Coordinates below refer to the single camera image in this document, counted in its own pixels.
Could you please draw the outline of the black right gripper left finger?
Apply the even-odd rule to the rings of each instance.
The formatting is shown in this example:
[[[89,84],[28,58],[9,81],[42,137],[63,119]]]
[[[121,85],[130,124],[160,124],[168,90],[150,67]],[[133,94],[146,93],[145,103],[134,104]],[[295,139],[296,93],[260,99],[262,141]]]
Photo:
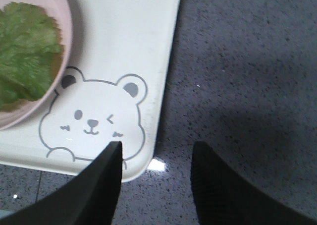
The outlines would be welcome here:
[[[79,175],[2,225],[109,225],[121,189],[122,144],[110,142]]]

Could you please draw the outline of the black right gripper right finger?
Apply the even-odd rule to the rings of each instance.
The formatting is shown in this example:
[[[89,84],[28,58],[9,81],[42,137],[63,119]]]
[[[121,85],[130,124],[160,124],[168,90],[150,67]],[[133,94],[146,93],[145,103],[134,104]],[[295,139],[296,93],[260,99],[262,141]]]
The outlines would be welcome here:
[[[201,225],[315,225],[236,173],[206,142],[195,142],[191,190]]]

